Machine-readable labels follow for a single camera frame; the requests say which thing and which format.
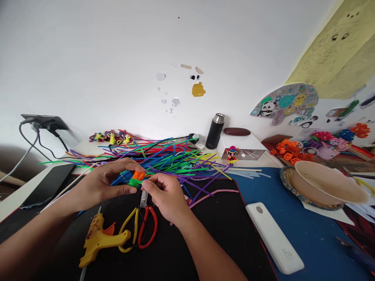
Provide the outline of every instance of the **woven basket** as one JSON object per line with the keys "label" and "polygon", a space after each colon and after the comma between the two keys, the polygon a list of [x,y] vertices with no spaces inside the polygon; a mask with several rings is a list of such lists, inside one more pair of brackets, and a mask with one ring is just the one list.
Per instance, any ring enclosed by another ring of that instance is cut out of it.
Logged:
{"label": "woven basket", "polygon": [[291,193],[293,193],[295,196],[297,196],[298,199],[300,199],[301,201],[303,201],[303,202],[305,202],[305,203],[307,203],[311,206],[317,207],[317,208],[322,209],[322,210],[336,211],[336,210],[340,210],[340,209],[343,208],[343,206],[344,206],[343,204],[342,205],[334,205],[334,206],[319,205],[319,204],[314,203],[311,200],[307,199],[303,195],[301,195],[297,190],[295,190],[293,188],[292,183],[291,183],[291,178],[292,178],[293,173],[295,173],[295,171],[296,171],[296,169],[294,167],[285,166],[285,167],[280,169],[280,178],[281,178],[282,183],[285,185],[285,187]]}

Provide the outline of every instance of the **red scissors handle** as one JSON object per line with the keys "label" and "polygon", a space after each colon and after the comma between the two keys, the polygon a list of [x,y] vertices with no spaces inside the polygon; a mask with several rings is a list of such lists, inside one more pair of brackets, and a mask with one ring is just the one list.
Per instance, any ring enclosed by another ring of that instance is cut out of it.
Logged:
{"label": "red scissors handle", "polygon": [[[142,223],[142,226],[141,226],[141,230],[139,231],[139,235],[138,235],[138,244],[139,244],[138,247],[141,250],[143,250],[143,249],[145,249],[145,248],[147,248],[151,245],[152,241],[155,239],[156,232],[157,232],[157,216],[156,216],[156,213],[155,213],[154,209],[152,207],[146,206],[145,210],[146,210],[145,217],[144,217],[144,220],[143,220],[143,223]],[[143,234],[143,230],[145,228],[145,223],[146,223],[147,217],[148,217],[148,210],[151,211],[151,214],[154,217],[154,222],[155,222],[154,233],[152,234],[151,239],[147,242],[147,244],[141,245],[142,234]]]}

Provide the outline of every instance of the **electrical outlet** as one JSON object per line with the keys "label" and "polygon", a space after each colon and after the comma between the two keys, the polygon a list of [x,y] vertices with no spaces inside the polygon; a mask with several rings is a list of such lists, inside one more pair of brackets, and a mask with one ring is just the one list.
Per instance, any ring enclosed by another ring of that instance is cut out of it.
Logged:
{"label": "electrical outlet", "polygon": [[[34,114],[21,114],[25,119],[34,118],[36,123],[40,124],[44,121],[52,120],[51,122],[55,123],[56,130],[68,130],[68,126],[59,116],[49,116],[49,115],[34,115]],[[47,129],[48,123],[43,124],[40,129]]]}

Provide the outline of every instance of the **smartphone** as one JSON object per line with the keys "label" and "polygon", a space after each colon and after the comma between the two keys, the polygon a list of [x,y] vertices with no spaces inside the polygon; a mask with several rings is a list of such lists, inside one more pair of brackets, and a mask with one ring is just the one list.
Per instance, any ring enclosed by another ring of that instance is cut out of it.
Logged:
{"label": "smartphone", "polygon": [[74,164],[68,164],[52,168],[22,203],[20,209],[30,209],[48,204],[61,191],[64,181],[70,175],[74,166]]}

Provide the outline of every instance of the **fingernail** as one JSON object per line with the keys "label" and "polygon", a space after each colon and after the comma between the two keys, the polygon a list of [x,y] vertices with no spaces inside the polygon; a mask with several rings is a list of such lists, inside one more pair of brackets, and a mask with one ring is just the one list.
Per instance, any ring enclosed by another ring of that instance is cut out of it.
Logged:
{"label": "fingernail", "polygon": [[150,185],[150,183],[148,182],[148,180],[144,180],[143,182],[142,182],[142,186],[143,187],[148,187]]}

